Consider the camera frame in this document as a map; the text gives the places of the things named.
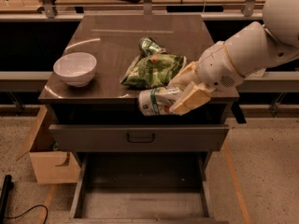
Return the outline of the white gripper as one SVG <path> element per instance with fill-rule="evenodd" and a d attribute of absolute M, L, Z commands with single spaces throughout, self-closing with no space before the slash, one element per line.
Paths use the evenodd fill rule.
<path fill-rule="evenodd" d="M 228 54 L 225 44 L 222 41 L 217 42 L 203 52 L 198 62 L 189 63 L 171 79 L 170 86 L 186 88 L 169 111 L 174 115 L 185 115 L 208 103 L 215 89 L 235 88 L 244 79 Z"/>

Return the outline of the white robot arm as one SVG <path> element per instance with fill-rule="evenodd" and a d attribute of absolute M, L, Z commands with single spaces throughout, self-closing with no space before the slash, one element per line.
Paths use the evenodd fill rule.
<path fill-rule="evenodd" d="M 257 21 L 206 49 L 171 81 L 183 89 L 169 111 L 184 115 L 206 104 L 213 91 L 232 89 L 262 69 L 295 60 L 299 54 L 299 0 L 266 0 Z"/>

